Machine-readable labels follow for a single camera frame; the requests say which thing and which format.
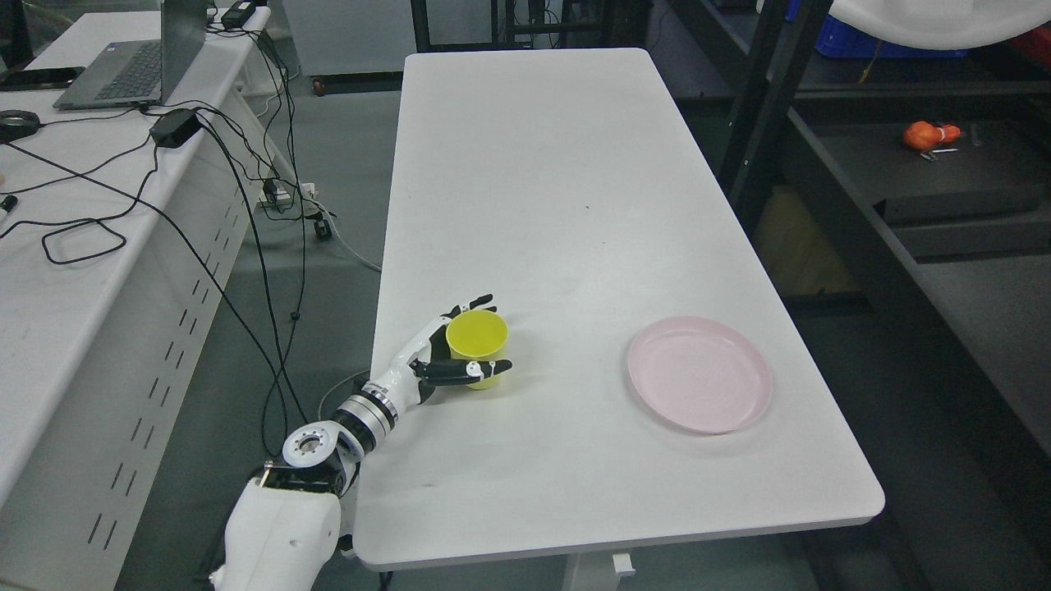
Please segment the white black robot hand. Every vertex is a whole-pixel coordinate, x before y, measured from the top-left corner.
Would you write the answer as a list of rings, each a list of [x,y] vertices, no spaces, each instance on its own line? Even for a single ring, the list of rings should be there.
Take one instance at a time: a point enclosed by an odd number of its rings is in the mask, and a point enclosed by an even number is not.
[[[401,346],[380,378],[371,378],[363,393],[390,401],[401,412],[425,403],[437,387],[478,384],[485,379],[506,373],[510,360],[459,360],[452,356],[447,343],[447,326],[466,311],[482,309],[495,313],[487,293],[469,303],[454,306],[449,313],[431,319],[424,328]]]

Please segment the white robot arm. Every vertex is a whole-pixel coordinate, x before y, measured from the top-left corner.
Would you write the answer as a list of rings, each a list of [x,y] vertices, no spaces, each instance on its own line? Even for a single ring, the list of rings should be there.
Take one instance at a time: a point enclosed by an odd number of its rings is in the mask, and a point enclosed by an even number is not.
[[[337,550],[342,498],[360,460],[397,425],[404,404],[367,387],[331,419],[300,427],[279,461],[249,480],[227,519],[214,590],[309,590]]]

